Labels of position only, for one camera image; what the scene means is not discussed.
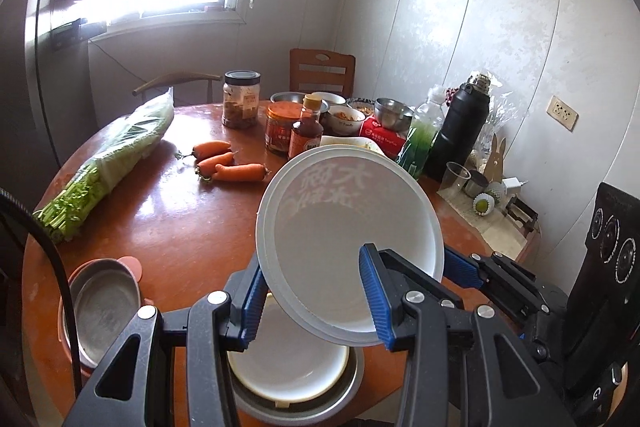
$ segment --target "white plastic lid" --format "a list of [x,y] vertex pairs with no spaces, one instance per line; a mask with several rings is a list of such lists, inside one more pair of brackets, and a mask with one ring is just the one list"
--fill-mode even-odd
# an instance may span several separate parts
[[335,344],[379,344],[358,269],[365,243],[392,248],[442,279],[440,224],[420,185],[388,158],[349,145],[288,162],[267,187],[255,228],[273,296],[305,330]]
[[429,90],[428,100],[442,105],[447,99],[447,88],[444,86],[433,86]]

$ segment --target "black thermos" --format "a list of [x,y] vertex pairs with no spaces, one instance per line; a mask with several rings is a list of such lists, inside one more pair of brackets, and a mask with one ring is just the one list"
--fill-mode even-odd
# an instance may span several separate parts
[[425,174],[439,182],[447,162],[464,165],[489,115],[489,77],[473,73],[451,100],[442,129],[429,151]]

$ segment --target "chair backrest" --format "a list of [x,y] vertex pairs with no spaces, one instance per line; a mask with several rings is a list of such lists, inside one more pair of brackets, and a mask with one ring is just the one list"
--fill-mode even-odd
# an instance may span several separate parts
[[329,91],[353,96],[356,57],[326,50],[293,48],[289,52],[289,89]]
[[219,74],[209,73],[194,73],[193,71],[176,71],[175,73],[161,74],[156,76],[153,80],[148,81],[142,86],[138,86],[133,90],[133,96],[142,94],[143,100],[146,102],[145,92],[152,87],[168,87],[179,86],[180,84],[187,84],[188,82],[194,82],[196,80],[208,80],[207,83],[207,103],[213,103],[213,81],[221,80]]

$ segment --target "round wooden table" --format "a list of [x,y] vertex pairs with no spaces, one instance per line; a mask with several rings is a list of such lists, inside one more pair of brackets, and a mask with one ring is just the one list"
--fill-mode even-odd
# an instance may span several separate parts
[[[192,305],[207,293],[221,289],[229,274],[243,269],[255,250],[255,219],[260,198],[284,158],[264,147],[264,108],[260,125],[249,130],[222,126],[221,105],[179,107],[174,122],[152,154],[136,165],[113,192],[101,201],[82,227],[81,235],[59,245],[67,274],[90,259],[124,255],[143,266],[140,290],[161,312]],[[88,140],[69,158],[53,179],[40,206],[53,198],[78,167],[100,147],[108,127]],[[209,139],[225,139],[236,151],[238,163],[264,163],[272,172],[258,184],[206,184],[193,172],[190,160],[174,153]],[[444,241],[458,251],[491,254],[479,233],[435,194],[437,184],[420,184],[438,214]],[[446,281],[465,299],[468,309],[486,298]],[[56,319],[60,296],[49,262],[29,238],[22,275],[23,329],[42,382],[63,416],[74,393],[70,362],[58,340]],[[380,402],[402,385],[404,353],[383,346],[365,350],[365,373],[355,399],[327,423],[338,425]],[[185,352],[175,357],[175,424],[188,425]],[[244,427],[261,422],[240,412]]]

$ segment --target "glass jar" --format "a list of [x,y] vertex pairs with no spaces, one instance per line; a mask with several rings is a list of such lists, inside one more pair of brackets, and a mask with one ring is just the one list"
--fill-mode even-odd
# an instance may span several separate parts
[[246,129],[258,121],[260,73],[229,71],[222,86],[222,125],[231,129]]
[[267,108],[267,127],[264,131],[264,144],[277,154],[289,152],[291,129],[300,119],[302,104],[298,102],[273,102]]

